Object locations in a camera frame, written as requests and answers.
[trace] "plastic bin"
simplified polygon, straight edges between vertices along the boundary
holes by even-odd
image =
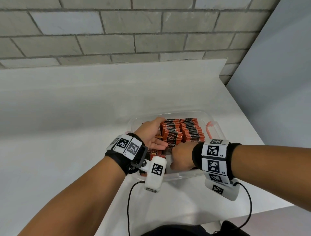
[[[137,128],[145,121],[151,121],[155,119],[157,116],[164,117],[165,119],[182,119],[182,118],[197,118],[200,127],[202,128],[205,138],[208,139],[225,139],[223,132],[220,129],[220,126],[217,122],[213,120],[213,118],[208,115],[204,111],[181,111],[181,112],[174,112],[174,113],[166,113],[166,114],[154,114],[149,116],[142,116],[138,118],[132,118],[128,125],[131,132],[137,130]],[[184,179],[190,178],[194,176],[199,176],[203,174],[201,170],[190,170],[190,171],[173,171],[170,168],[172,163],[171,155],[166,155],[167,166],[166,166],[166,173],[164,175],[163,181],[171,181],[177,179]],[[146,180],[146,177],[141,176],[139,172],[133,174],[135,178],[138,180]]]

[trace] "concrete block wall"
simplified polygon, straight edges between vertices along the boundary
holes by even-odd
[[[0,68],[227,58],[279,0],[0,0]]]

